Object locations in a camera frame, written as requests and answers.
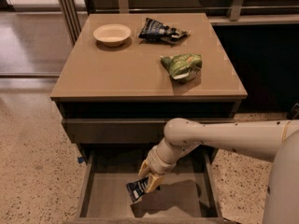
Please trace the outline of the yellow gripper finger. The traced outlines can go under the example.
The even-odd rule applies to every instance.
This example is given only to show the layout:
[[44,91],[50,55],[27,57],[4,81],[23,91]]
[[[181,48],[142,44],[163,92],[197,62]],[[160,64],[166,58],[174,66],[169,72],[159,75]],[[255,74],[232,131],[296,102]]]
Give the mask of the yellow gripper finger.
[[148,184],[145,192],[150,193],[155,191],[164,181],[163,175],[149,174]]
[[150,165],[147,160],[143,160],[138,172],[138,176],[143,179],[150,174]]

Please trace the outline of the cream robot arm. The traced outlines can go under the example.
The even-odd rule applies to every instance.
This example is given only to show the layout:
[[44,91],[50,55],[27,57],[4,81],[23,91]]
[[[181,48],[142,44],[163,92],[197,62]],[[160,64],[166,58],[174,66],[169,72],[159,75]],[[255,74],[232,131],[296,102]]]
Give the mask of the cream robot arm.
[[263,224],[299,224],[298,120],[203,124],[171,119],[141,164],[139,176],[149,179],[146,192],[156,190],[177,161],[201,145],[270,161]]

